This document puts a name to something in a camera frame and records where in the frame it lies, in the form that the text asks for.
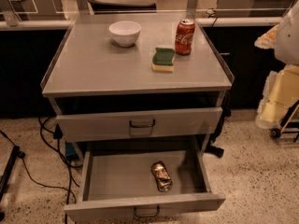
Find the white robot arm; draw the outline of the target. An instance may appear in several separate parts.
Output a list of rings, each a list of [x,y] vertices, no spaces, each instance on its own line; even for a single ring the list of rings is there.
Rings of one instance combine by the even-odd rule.
[[[263,88],[256,125],[263,129],[278,128],[288,109],[299,100],[299,1],[282,21],[258,37],[254,46],[273,49],[275,58],[285,67],[271,72]]]

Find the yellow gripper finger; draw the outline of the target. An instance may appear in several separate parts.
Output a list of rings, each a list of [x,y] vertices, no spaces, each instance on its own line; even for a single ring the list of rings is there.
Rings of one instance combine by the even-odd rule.
[[[255,123],[263,129],[277,128],[288,110],[299,100],[299,66],[287,64],[271,71],[263,87]]]
[[[254,42],[254,46],[260,49],[273,49],[276,45],[278,24],[258,37]]]

